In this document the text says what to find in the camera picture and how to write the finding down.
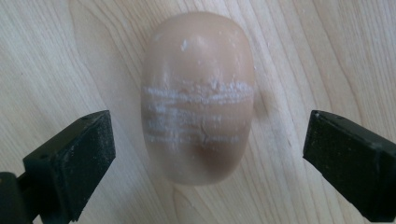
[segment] smooth brown surface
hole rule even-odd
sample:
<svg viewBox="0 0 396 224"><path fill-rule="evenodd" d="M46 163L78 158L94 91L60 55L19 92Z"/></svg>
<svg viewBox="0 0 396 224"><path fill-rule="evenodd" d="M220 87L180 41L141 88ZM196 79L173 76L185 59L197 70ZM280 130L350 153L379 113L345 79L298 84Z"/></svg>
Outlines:
<svg viewBox="0 0 396 224"><path fill-rule="evenodd" d="M140 81L154 29L182 12L231 18L256 66L235 172L209 187L150 168ZM394 1L0 1L0 170L79 117L110 109L117 158L78 223L368 223L302 159L311 109L396 142Z"/></svg>
<svg viewBox="0 0 396 224"><path fill-rule="evenodd" d="M254 100L248 39L233 21L195 12L164 21L143 65L146 148L178 184L214 184L245 151Z"/></svg>

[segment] wood grain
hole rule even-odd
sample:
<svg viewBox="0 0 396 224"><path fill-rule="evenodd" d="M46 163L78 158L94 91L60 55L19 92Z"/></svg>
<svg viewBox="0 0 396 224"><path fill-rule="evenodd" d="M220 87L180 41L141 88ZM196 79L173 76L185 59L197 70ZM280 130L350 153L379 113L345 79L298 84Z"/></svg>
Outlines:
<svg viewBox="0 0 396 224"><path fill-rule="evenodd" d="M151 169L140 79L155 27L196 10L242 26L256 86L240 166L194 188ZM0 170L20 175L30 151L109 109L117 158L78 223L368 223L302 150L312 109L396 142L395 14L390 0L2 0Z"/></svg>

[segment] wooden table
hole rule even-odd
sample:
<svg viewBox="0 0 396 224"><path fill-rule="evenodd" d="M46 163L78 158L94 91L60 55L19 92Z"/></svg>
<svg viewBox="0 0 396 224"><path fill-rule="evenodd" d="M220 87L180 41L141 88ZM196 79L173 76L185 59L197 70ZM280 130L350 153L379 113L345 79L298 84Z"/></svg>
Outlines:
<svg viewBox="0 0 396 224"><path fill-rule="evenodd" d="M239 167L195 188L152 170L140 80L156 26L196 10L243 27L257 85ZM302 151L312 109L396 141L395 15L391 0L1 0L0 170L20 175L29 152L109 109L117 158L78 223L368 223Z"/></svg>

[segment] brown oval object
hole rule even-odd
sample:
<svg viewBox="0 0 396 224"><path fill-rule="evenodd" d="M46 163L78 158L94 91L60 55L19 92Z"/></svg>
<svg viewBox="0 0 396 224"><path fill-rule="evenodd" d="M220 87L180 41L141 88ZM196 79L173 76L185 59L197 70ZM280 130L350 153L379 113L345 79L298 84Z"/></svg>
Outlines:
<svg viewBox="0 0 396 224"><path fill-rule="evenodd" d="M195 12L163 22L144 61L141 110L150 158L179 184L220 181L240 162L253 110L253 59L233 21Z"/></svg>

